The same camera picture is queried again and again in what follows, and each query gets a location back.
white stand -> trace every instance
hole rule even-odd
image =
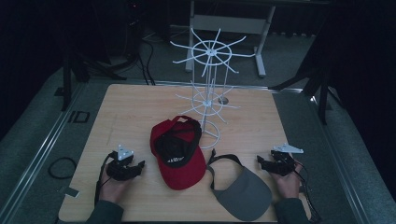
[[[233,56],[239,57],[253,57],[255,54],[251,55],[243,55],[243,54],[233,54],[230,46],[237,44],[245,39],[235,41],[231,44],[224,44],[218,41],[220,30],[216,35],[215,40],[202,40],[192,29],[191,32],[195,35],[197,39],[199,39],[199,43],[195,44],[193,47],[182,46],[175,44],[171,41],[171,44],[188,49],[191,52],[191,57],[185,60],[177,61],[174,63],[184,63],[184,62],[192,62],[191,65],[193,67],[193,62],[198,62],[205,66],[204,71],[202,73],[202,77],[206,77],[205,90],[200,91],[195,85],[195,69],[192,69],[192,97],[184,97],[177,95],[177,97],[184,98],[191,101],[191,109],[181,112],[181,114],[185,114],[194,110],[198,114],[202,115],[201,119],[201,127],[203,133],[207,133],[210,136],[214,137],[215,141],[213,144],[207,147],[201,148],[210,148],[213,147],[220,139],[219,128],[215,123],[207,120],[207,117],[217,115],[223,122],[227,123],[227,121],[220,115],[220,111],[223,107],[230,108],[238,108],[239,106],[227,105],[229,103],[228,99],[225,97],[225,94],[230,91],[233,87],[225,90],[228,71],[231,70],[234,73],[239,73],[233,70],[230,66],[230,60]],[[217,66],[224,65],[226,66],[225,78],[222,84],[222,92],[216,93],[216,78],[217,78]]]

visor strap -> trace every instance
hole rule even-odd
[[[212,190],[215,190],[215,171],[210,166],[210,164],[212,164],[213,162],[218,161],[220,159],[229,159],[229,160],[235,161],[241,167],[244,167],[242,165],[241,161],[238,159],[238,157],[236,157],[234,154],[226,154],[226,155],[221,155],[221,156],[217,156],[217,157],[215,157],[215,155],[216,155],[216,150],[213,148],[212,155],[210,156],[209,162],[206,165],[206,170],[208,170],[212,174],[212,183],[210,184],[210,188]]]

gray visor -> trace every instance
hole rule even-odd
[[[219,203],[234,217],[242,221],[254,221],[261,217],[272,201],[272,193],[268,186],[247,167],[243,166],[235,155],[223,155],[213,157],[209,161],[206,169],[213,175],[210,188]],[[225,190],[215,189],[215,172],[210,163],[218,159],[230,159],[241,165],[242,174]]]

cap brim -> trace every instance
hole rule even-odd
[[[167,166],[158,154],[156,158],[163,180],[171,189],[187,189],[198,183],[205,174],[205,158],[199,147],[195,149],[189,162],[182,167]]]

cap logo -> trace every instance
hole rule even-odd
[[[184,157],[180,157],[180,158],[173,158],[173,159],[170,159],[169,161],[167,161],[168,163],[171,163],[171,162],[177,162],[177,161],[182,161],[184,159]]]

